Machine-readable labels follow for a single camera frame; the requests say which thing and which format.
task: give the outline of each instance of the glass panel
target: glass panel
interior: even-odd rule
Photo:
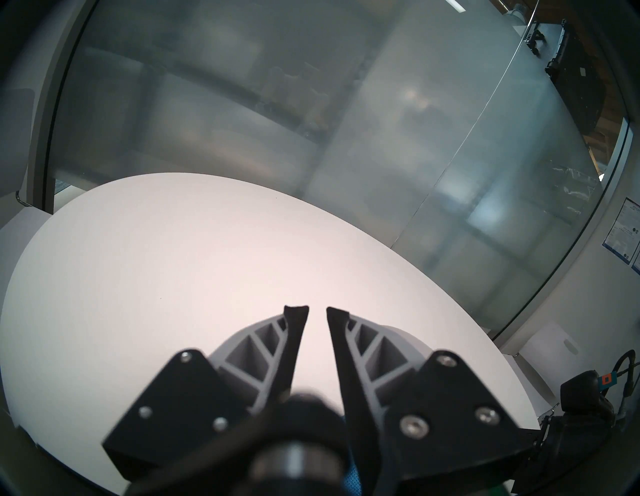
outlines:
[[[542,8],[535,19],[558,14]],[[588,222],[623,117],[611,78],[600,77],[602,63],[592,62],[595,47],[580,53],[571,37],[554,84],[545,69],[563,27],[534,23],[530,33],[535,29],[544,40],[535,51],[520,46],[393,246],[489,332],[519,313]]]
[[[179,171],[294,195],[497,332],[588,221],[623,115],[562,0],[100,0],[48,171],[83,189]]]

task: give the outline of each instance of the blue fabric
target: blue fabric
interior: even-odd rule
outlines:
[[[360,485],[360,477],[358,476],[358,469],[356,468],[356,464],[353,462],[353,455],[351,450],[349,450],[349,459],[351,464],[349,466],[349,470],[347,471],[347,475],[344,476],[344,481],[342,482],[342,487],[352,496],[362,496],[362,486]]]

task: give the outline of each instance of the poster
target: poster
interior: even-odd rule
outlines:
[[[602,246],[629,265],[639,243],[640,205],[626,198]]]
[[[640,254],[636,257],[636,261],[631,266],[631,268],[640,274]]]

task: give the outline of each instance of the ceiling light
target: ceiling light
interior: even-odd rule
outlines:
[[[456,2],[456,0],[447,0],[447,3],[451,5],[454,9],[456,9],[458,12],[460,12],[461,14],[467,11],[467,9],[462,7],[462,5]]]

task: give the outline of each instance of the table surface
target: table surface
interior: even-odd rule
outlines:
[[[142,175],[64,206],[13,273],[0,364],[15,422],[120,493],[100,443],[167,360],[309,305],[293,390],[342,410],[328,306],[459,354],[524,428],[538,423],[510,366],[434,282],[354,226],[283,193],[223,177]]]

